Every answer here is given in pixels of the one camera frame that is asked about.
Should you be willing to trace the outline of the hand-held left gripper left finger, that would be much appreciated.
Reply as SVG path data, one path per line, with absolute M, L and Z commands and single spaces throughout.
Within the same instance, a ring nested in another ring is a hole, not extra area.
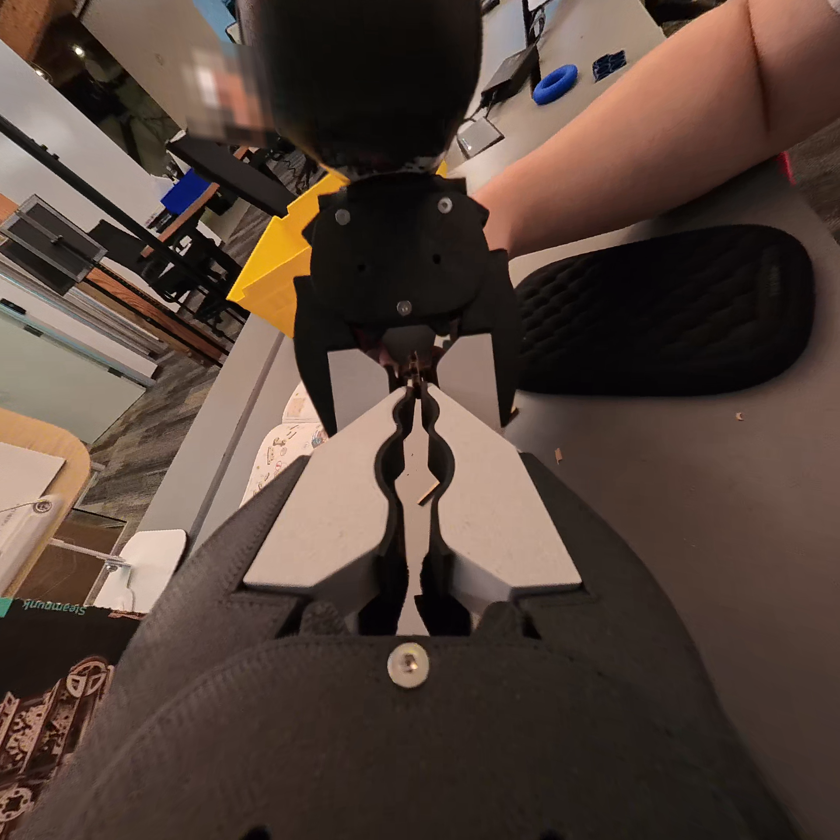
M 406 599 L 403 505 L 415 394 L 397 389 L 305 459 L 243 579 L 356 614 L 365 635 L 394 635 Z

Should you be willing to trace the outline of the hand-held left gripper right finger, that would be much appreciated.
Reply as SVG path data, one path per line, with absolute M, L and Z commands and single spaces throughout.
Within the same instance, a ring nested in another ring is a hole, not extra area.
M 417 611 L 432 636 L 469 635 L 497 602 L 583 581 L 519 451 L 435 385 L 420 392 L 437 479 Z

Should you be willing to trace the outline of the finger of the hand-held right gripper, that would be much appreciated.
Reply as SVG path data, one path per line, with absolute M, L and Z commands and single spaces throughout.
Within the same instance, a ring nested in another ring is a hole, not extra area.
M 437 388 L 493 430 L 501 430 L 496 366 L 490 334 L 459 337 L 438 360 L 435 379 L 427 389 Z
M 392 387 L 390 369 L 358 349 L 330 351 L 328 362 L 336 430 L 361 424 L 364 431 L 395 431 L 404 388 Z

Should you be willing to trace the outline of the person's right forearm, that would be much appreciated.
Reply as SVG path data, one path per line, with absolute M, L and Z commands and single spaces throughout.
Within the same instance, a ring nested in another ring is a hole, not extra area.
M 486 241 L 515 259 L 656 217 L 838 114 L 838 2 L 725 2 L 478 190 Z

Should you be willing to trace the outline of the black model kit box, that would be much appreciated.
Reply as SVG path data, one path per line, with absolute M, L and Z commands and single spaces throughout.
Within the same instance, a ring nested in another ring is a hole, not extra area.
M 142 614 L 2 599 L 1 838 L 71 762 Z

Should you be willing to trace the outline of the instruction booklet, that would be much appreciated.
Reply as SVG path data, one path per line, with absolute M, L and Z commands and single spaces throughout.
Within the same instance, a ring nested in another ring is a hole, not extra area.
M 280 424 L 268 432 L 259 447 L 240 507 L 294 460 L 310 456 L 328 437 L 306 386 L 300 381 L 285 406 Z

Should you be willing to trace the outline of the yellow plastic bin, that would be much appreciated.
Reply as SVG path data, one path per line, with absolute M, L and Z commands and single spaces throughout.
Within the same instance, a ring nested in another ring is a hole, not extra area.
M 294 279 L 310 274 L 312 248 L 303 229 L 319 211 L 319 198 L 338 192 L 349 180 L 333 170 L 274 217 L 248 257 L 227 299 L 241 305 L 292 339 L 298 298 Z

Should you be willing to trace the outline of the black quilted wrist rest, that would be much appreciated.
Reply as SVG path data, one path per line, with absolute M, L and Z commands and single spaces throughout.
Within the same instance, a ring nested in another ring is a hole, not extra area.
M 555 261 L 516 294 L 518 388 L 557 396 L 710 396 L 761 385 L 802 355 L 815 309 L 805 247 L 752 224 Z

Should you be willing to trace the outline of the blue storage bin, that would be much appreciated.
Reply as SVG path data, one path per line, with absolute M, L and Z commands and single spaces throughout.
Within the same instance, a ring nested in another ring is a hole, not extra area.
M 191 167 L 162 196 L 161 204 L 168 213 L 174 216 L 195 216 L 204 210 L 218 190 L 219 184 L 208 181 L 194 167 Z

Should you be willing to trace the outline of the black power adapter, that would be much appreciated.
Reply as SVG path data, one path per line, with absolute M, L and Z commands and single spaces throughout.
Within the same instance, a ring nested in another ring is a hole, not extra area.
M 539 52 L 536 44 L 503 60 L 480 93 L 479 109 L 490 109 L 515 96 L 530 78 L 534 68 L 538 67 Z

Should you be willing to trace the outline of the wooden sign board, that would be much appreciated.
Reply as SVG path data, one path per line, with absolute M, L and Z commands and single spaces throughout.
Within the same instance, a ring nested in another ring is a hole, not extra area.
M 86 446 L 67 430 L 5 408 L 1 441 L 66 461 L 42 498 L 2 513 L 2 596 L 12 597 L 88 483 L 91 459 Z

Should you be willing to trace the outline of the printed instruction sheet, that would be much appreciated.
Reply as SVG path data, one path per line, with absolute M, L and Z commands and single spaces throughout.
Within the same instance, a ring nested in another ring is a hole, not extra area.
M 1 512 L 42 498 L 65 462 L 58 456 L 1 443 Z

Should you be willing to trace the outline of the grey clamped panel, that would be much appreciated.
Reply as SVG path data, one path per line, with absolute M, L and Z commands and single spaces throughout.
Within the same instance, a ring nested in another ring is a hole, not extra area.
M 42 198 L 32 195 L 2 223 L 2 255 L 59 296 L 98 267 L 107 250 Z

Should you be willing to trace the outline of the black pole stand with disc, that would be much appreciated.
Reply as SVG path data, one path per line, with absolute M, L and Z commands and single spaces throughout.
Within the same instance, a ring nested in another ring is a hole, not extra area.
M 102 195 L 97 189 L 87 183 L 77 173 L 72 171 L 60 159 L 50 153 L 47 148 L 27 136 L 21 129 L 5 117 L 1 118 L 1 132 L 20 149 L 26 152 L 38 163 L 45 166 L 50 172 L 57 175 L 64 183 L 68 184 L 78 194 L 84 196 L 98 209 L 110 216 L 114 221 L 120 223 L 130 231 L 145 246 L 145 251 L 158 255 L 166 264 L 172 263 L 178 266 L 179 270 L 188 275 L 193 285 L 204 291 L 211 298 L 216 298 L 229 308 L 236 318 L 243 322 L 248 314 L 240 307 L 227 299 L 233 282 L 238 278 L 241 270 L 240 265 L 227 255 L 219 245 L 212 239 L 205 238 L 195 230 L 181 230 L 177 228 L 164 239 L 155 236 L 147 227 L 136 222 L 130 215 L 124 212 L 117 204 Z M 198 245 L 198 255 L 206 256 L 210 264 L 216 264 L 224 273 L 224 278 L 214 274 L 209 268 L 200 268 L 192 257 L 194 248 L 190 247 L 186 255 L 179 254 L 174 246 L 185 236 L 189 236 L 192 245 Z

